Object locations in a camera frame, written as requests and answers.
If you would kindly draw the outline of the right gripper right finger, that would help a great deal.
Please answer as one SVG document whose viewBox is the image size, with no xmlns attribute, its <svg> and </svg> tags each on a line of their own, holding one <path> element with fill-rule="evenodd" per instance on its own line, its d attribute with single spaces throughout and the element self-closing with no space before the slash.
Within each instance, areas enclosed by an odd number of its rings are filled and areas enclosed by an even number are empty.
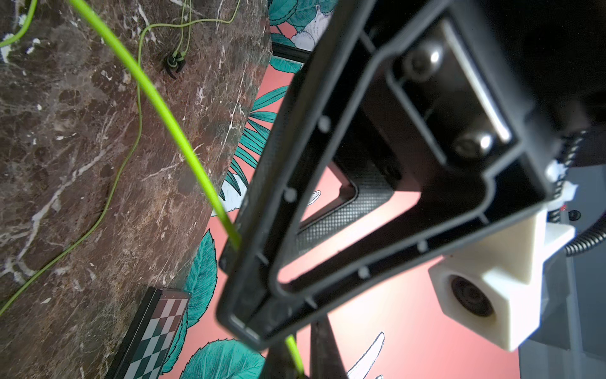
<svg viewBox="0 0 606 379">
<path fill-rule="evenodd" d="M 347 379 L 328 316 L 323 316 L 311 324 L 309 377 Z"/>
</svg>

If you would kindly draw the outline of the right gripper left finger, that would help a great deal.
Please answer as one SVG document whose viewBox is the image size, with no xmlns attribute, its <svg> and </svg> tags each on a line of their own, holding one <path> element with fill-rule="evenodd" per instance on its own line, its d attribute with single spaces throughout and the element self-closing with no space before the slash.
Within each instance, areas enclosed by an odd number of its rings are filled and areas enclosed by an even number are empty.
<svg viewBox="0 0 606 379">
<path fill-rule="evenodd" d="M 259 379 L 295 379 L 296 369 L 286 347 L 271 347 Z"/>
</svg>

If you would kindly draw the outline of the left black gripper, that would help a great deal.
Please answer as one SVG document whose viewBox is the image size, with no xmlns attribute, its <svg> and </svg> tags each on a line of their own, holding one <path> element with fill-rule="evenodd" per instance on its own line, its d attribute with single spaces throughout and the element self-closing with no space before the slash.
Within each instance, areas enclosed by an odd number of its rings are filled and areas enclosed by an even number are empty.
<svg viewBox="0 0 606 379">
<path fill-rule="evenodd" d="M 605 3 L 483 1 L 481 7 L 561 134 L 585 132 L 576 165 L 603 165 Z"/>
</svg>

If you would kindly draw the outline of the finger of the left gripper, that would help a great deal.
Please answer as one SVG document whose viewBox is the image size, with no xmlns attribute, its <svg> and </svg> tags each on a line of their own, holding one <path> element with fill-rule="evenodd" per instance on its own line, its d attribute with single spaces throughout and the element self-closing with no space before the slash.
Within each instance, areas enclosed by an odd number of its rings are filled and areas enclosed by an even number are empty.
<svg viewBox="0 0 606 379">
<path fill-rule="evenodd" d="M 325 171 L 336 178 L 337 197 L 299 217 L 305 196 L 315 186 L 329 185 Z M 237 218 L 243 245 L 268 262 L 282 254 L 288 265 L 387 203 L 400 178 L 396 162 L 389 160 L 333 160 L 325 168 L 262 160 Z"/>
</svg>

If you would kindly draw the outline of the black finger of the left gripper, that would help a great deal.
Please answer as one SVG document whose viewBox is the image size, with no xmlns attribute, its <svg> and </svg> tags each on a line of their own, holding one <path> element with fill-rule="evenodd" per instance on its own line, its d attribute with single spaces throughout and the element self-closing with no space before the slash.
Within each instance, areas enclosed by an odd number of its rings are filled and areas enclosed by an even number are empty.
<svg viewBox="0 0 606 379">
<path fill-rule="evenodd" d="M 264 350 L 552 196 L 519 72 L 525 1 L 341 1 L 295 75 L 227 247 L 219 323 Z"/>
</svg>

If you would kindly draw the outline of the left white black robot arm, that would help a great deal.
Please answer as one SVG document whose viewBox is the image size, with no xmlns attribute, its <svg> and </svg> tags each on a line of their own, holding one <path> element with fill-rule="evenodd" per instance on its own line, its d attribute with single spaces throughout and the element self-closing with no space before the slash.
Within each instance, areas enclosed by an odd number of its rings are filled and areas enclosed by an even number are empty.
<svg viewBox="0 0 606 379">
<path fill-rule="evenodd" d="M 451 320 L 506 351 L 574 310 L 562 206 L 605 161 L 603 1 L 340 1 L 298 63 L 236 219 L 218 322 L 263 378 L 344 378 L 331 311 L 425 263 Z"/>
</svg>

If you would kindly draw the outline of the black white checkerboard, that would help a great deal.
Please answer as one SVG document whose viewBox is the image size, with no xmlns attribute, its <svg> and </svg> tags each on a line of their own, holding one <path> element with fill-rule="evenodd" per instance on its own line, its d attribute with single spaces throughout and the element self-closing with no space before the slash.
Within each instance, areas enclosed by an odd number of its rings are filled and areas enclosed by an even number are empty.
<svg viewBox="0 0 606 379">
<path fill-rule="evenodd" d="M 186 292 L 149 287 L 106 377 L 160 377 L 189 299 Z"/>
</svg>

